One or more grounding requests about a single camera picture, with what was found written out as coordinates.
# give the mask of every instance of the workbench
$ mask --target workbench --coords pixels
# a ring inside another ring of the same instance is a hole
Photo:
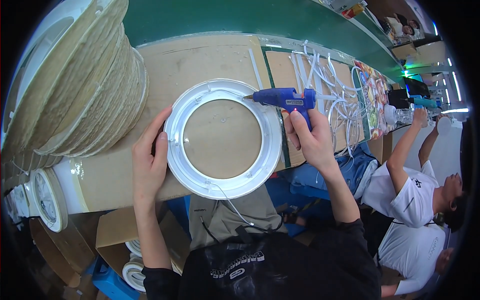
[[[355,86],[350,75],[354,64],[351,56],[319,45],[309,46],[315,47],[316,52],[322,57],[327,57],[330,53],[338,77],[348,86]],[[259,81],[252,64],[250,49]],[[139,47],[138,50],[144,58],[150,77],[148,99],[139,121],[124,138],[106,152],[88,158],[70,158],[74,185],[77,194],[81,195],[79,196],[81,206],[85,211],[100,211],[132,205],[131,147],[133,143],[138,140],[145,127],[161,109],[175,102],[192,86],[215,78],[229,78],[250,84],[256,89],[260,88],[260,84],[263,88],[295,87],[295,73],[292,72],[293,65],[288,59],[288,53],[291,53],[292,49],[301,50],[303,46],[301,42],[292,39],[243,34],[179,37]],[[364,101],[362,93],[358,95],[355,101]],[[238,109],[227,109],[226,112],[222,112],[230,115],[224,117],[228,121],[221,125],[216,123],[219,120],[212,111],[202,113],[204,116],[197,118],[197,126],[191,126],[191,131],[188,132],[197,141],[196,145],[192,145],[193,156],[189,156],[189,160],[194,166],[202,163],[204,173],[210,171],[215,174],[229,172],[231,174],[234,171],[240,174],[245,166],[252,163],[252,156],[246,155],[245,151],[254,149],[261,140],[260,137],[252,140],[252,136],[256,136],[252,133],[258,124],[255,125],[255,121],[248,121],[251,120],[251,116]],[[279,114],[279,121],[282,122],[280,116],[286,115]],[[219,144],[221,145],[222,141],[219,140],[222,137],[215,124],[222,126],[220,128],[223,134],[234,132],[235,140],[239,142],[234,145],[223,145],[229,147],[226,148],[229,149],[228,151],[215,149]],[[363,126],[365,130],[361,132],[359,142],[371,138],[368,121],[365,120],[363,124],[367,125]],[[339,127],[336,134],[337,149],[343,149],[346,146],[345,138],[341,139],[342,136],[345,137],[344,131],[341,134],[342,130],[345,128]],[[283,155],[275,171],[295,167],[305,161],[301,151],[295,149],[284,131],[282,134],[284,135]],[[212,136],[215,137],[213,140],[216,139],[216,143],[205,142],[208,139],[202,138]],[[168,170],[165,182],[156,198],[167,200],[190,193]]]

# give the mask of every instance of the blue jeans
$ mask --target blue jeans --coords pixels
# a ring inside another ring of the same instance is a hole
[[[352,154],[353,159],[350,156],[344,156],[338,158],[337,162],[348,188],[352,194],[354,194],[360,184],[365,169],[374,158],[367,143],[359,144]],[[290,191],[292,193],[301,193],[306,196],[317,196],[320,198],[323,198],[322,195],[326,194],[327,186],[324,178],[317,169],[309,163],[305,163],[297,168],[286,169],[279,173],[279,175],[291,183]]]

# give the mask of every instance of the man in white t-shirt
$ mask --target man in white t-shirt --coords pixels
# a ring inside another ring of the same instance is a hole
[[[443,116],[446,115],[440,114],[437,120]],[[424,108],[414,111],[412,125],[400,138],[388,161],[372,173],[370,182],[366,180],[361,202],[413,228],[420,228],[435,214],[443,213],[445,223],[455,232],[463,224],[466,195],[462,192],[458,173],[447,177],[443,186],[438,185],[428,160],[438,136],[436,126],[420,148],[420,172],[403,166],[426,118]]]
[[[453,248],[442,250],[444,242],[445,232],[436,224],[410,228],[392,222],[378,248],[377,261],[405,279],[382,286],[382,297],[418,291],[434,272],[442,275],[453,252]]]

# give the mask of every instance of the wooden board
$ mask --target wooden board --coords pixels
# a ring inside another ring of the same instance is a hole
[[[145,109],[135,127],[118,143],[104,153],[88,158],[72,158],[71,167],[76,182],[80,203],[86,211],[99,211],[132,205],[132,154],[131,147],[155,115],[192,86],[215,78],[239,80],[258,88],[257,79],[251,63],[248,49],[252,49],[263,88],[270,87],[268,72],[264,62],[258,38],[255,36],[198,36],[169,42],[162,42],[138,49],[144,58],[150,77],[150,87]],[[238,122],[227,121],[227,126],[238,126]],[[251,134],[248,124],[246,131],[235,130],[242,134],[239,140],[248,141]],[[215,172],[214,151],[203,145],[204,159],[210,159],[210,171]],[[229,162],[229,168],[241,170],[249,162],[241,151],[223,153]],[[280,161],[277,169],[284,169]],[[157,194],[158,200],[167,200],[191,194],[168,170],[165,182]]]
[[[288,52],[277,52],[277,51],[267,51],[266,53],[267,60],[268,60],[268,65],[270,67],[270,72],[272,74],[272,79],[274,81],[275,87],[295,87],[298,90],[298,84],[297,84],[297,79],[295,76],[295,69],[293,67],[293,64],[291,60],[288,58],[289,56],[292,55],[292,53]],[[303,60],[303,65],[305,67],[305,71],[308,74],[310,71],[310,64],[307,61],[306,57],[302,58]],[[326,59],[320,59],[320,63],[322,66],[324,66],[326,69],[328,68],[328,61]],[[337,74],[337,77],[340,79],[342,83],[344,83],[346,86],[349,87],[355,87],[352,79],[351,79],[351,73],[350,73],[350,67],[344,63],[339,63],[336,61],[332,62]],[[322,81],[322,94],[323,95],[330,95],[330,90],[328,88],[328,85]],[[350,98],[350,97],[345,97],[345,99],[349,103],[357,103],[357,98]],[[325,114],[328,114],[328,102],[324,101],[324,103],[319,103],[317,102],[317,107],[320,104],[323,104],[325,108]],[[332,120],[337,119],[337,110],[334,108],[334,111],[332,112]],[[343,150],[347,146],[347,139],[346,139],[346,124],[344,122],[339,122],[336,131],[336,148],[335,151],[340,151]],[[353,135],[356,134],[356,129],[350,130],[351,135],[350,135],[350,144],[354,144],[355,139],[353,138]],[[364,133],[363,133],[363,126],[360,124],[360,139],[359,141],[363,140]],[[289,145],[289,151],[290,151],[290,157],[292,159],[292,166],[298,165],[299,161],[303,163],[305,161],[305,158],[303,157],[303,154],[301,153],[301,150],[297,151],[293,146]]]

